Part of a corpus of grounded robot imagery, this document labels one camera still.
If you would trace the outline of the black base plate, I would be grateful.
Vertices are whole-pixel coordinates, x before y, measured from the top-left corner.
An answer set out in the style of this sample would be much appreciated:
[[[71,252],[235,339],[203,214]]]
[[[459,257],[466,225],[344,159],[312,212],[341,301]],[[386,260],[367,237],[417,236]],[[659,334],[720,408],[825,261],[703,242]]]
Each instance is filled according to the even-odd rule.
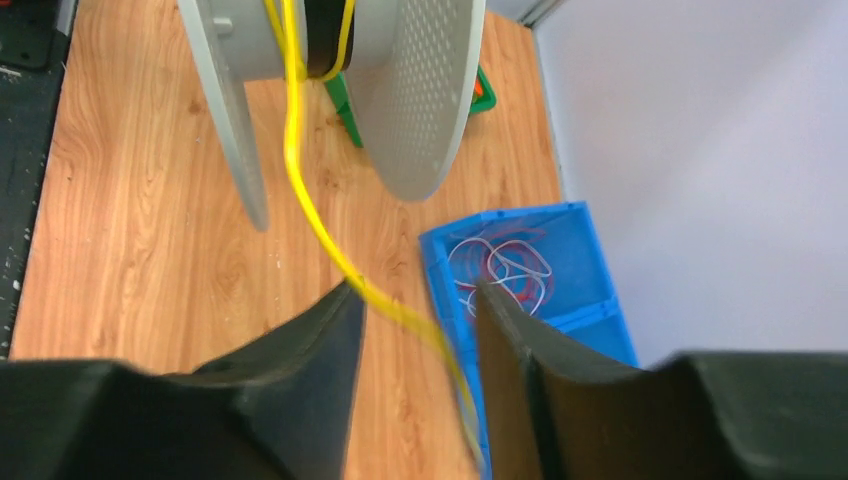
[[[13,333],[66,71],[76,1],[1,3],[1,360]]]

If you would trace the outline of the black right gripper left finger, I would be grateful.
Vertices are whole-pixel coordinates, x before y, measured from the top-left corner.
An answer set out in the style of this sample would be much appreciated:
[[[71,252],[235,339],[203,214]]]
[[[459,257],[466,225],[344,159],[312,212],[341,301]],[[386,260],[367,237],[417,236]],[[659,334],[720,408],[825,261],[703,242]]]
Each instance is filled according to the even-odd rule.
[[[347,284],[191,373],[1,366],[5,479],[339,479],[365,306]]]

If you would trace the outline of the white perforated cable spool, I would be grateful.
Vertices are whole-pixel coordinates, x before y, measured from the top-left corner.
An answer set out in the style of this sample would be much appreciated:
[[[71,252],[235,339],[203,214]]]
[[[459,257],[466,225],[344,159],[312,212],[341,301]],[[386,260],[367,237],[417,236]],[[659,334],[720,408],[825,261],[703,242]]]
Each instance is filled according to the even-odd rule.
[[[254,227],[269,208],[245,86],[284,76],[272,20],[279,1],[178,5],[208,110]],[[422,201],[445,180],[470,115],[482,1],[297,1],[306,75],[339,66],[370,163],[396,198]]]

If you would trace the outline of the blue divided plastic bin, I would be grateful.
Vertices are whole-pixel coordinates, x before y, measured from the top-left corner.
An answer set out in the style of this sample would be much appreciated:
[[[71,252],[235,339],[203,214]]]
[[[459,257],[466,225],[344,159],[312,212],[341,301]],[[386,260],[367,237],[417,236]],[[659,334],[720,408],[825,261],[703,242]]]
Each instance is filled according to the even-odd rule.
[[[485,412],[476,341],[476,284],[486,281],[556,330],[618,361],[637,359],[584,202],[489,210],[419,237],[437,320]]]

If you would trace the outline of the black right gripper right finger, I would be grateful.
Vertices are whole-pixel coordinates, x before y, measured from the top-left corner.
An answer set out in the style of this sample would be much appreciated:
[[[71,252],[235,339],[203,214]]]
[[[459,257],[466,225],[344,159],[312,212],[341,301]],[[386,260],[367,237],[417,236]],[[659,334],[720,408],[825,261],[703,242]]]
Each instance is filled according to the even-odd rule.
[[[497,479],[843,479],[842,352],[695,350],[652,369],[477,294]]]

